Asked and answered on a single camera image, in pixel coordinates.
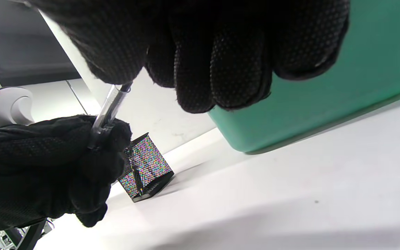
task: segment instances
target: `teal container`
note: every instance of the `teal container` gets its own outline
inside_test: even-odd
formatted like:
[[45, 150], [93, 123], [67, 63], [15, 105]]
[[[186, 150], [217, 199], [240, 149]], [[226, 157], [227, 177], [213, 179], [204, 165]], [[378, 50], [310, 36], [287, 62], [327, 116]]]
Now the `teal container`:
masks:
[[338, 62], [324, 75], [274, 76], [266, 100], [209, 112], [234, 149], [272, 150], [400, 99], [400, 0], [351, 0], [350, 20]]

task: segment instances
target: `clear plastic tube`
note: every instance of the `clear plastic tube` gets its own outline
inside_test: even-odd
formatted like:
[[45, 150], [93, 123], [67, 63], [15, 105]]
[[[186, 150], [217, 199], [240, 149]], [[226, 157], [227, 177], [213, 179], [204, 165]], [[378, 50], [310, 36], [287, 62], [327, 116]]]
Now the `clear plastic tube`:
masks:
[[131, 84], [125, 84], [118, 89], [116, 85], [112, 85], [109, 94], [101, 107], [100, 114], [97, 116], [92, 126], [89, 145], [87, 146], [89, 149], [99, 147], [109, 135], [113, 128], [112, 122], [118, 113], [119, 106], [123, 99], [130, 91], [130, 86]]

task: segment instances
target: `dotted grip glove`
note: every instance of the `dotted grip glove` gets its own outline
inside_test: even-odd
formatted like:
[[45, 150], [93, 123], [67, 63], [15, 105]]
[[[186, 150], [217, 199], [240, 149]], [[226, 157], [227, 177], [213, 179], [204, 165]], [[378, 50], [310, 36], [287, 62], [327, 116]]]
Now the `dotted grip glove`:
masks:
[[327, 71], [349, 25], [350, 0], [30, 0], [69, 35], [106, 83], [144, 67], [204, 113], [266, 98], [272, 73], [305, 80]]
[[64, 214], [76, 214], [87, 227], [103, 219], [131, 131], [116, 120], [101, 149], [91, 151], [94, 121], [74, 116], [0, 128], [0, 231]]

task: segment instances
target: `glove finger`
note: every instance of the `glove finger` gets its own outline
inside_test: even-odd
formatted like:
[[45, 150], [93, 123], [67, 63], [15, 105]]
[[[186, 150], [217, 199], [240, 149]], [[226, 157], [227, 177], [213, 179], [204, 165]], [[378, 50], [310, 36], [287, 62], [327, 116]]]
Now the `glove finger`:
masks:
[[9, 166], [60, 166], [79, 158], [92, 124], [79, 116], [0, 128], [0, 163]]
[[176, 46], [174, 78], [178, 104], [189, 113], [204, 113], [214, 106], [209, 81], [212, 23], [196, 17], [170, 17]]
[[259, 22], [224, 16], [216, 25], [211, 56], [211, 90], [224, 109], [241, 109], [268, 96], [271, 66]]
[[30, 2], [60, 24], [91, 72], [102, 81], [131, 82], [143, 68], [149, 46], [149, 27], [144, 23], [143, 11], [134, 1]]
[[97, 185], [110, 184], [124, 170], [125, 153], [99, 150], [83, 155], [78, 162], [80, 174]]
[[114, 127], [111, 130], [105, 148], [113, 152], [124, 152], [131, 145], [131, 127], [128, 123], [115, 119]]
[[152, 22], [155, 27], [155, 37], [149, 46], [144, 66], [151, 79], [159, 86], [174, 88], [175, 44], [172, 40], [166, 13], [166, 11], [162, 11]]
[[85, 227], [93, 227], [101, 221], [108, 210], [108, 205], [104, 204], [98, 210], [88, 214], [76, 213], [76, 217]]
[[334, 65], [348, 30], [349, 0], [284, 1], [273, 38], [274, 72], [304, 80]]
[[69, 199], [78, 213], [91, 213], [99, 209], [108, 199], [111, 185], [98, 185], [79, 175], [69, 184]]

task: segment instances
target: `black glove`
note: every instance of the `black glove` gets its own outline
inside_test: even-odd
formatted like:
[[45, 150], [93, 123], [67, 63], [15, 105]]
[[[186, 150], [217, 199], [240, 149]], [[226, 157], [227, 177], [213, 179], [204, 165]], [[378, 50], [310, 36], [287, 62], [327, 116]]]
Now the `black glove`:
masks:
[[76, 214], [94, 226], [124, 169], [129, 124], [115, 120], [105, 144], [87, 149], [95, 117], [74, 116], [0, 128], [0, 231]]
[[191, 113], [240, 109], [271, 76], [304, 80], [336, 61], [350, 0], [30, 0], [56, 21], [104, 82], [143, 66]]

